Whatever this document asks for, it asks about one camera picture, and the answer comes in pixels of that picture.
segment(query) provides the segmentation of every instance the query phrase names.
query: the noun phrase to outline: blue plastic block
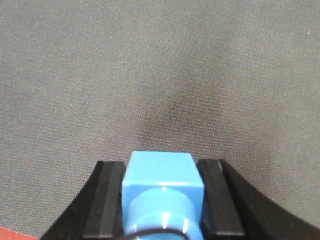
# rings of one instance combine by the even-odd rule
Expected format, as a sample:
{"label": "blue plastic block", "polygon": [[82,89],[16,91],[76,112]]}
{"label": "blue plastic block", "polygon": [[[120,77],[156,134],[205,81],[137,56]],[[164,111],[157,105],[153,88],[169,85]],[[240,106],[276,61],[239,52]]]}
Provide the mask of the blue plastic block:
{"label": "blue plastic block", "polygon": [[[171,228],[186,233],[191,240],[203,240],[203,199],[204,183],[191,154],[134,151],[122,181],[124,232]],[[143,239],[181,237],[160,234]]]}

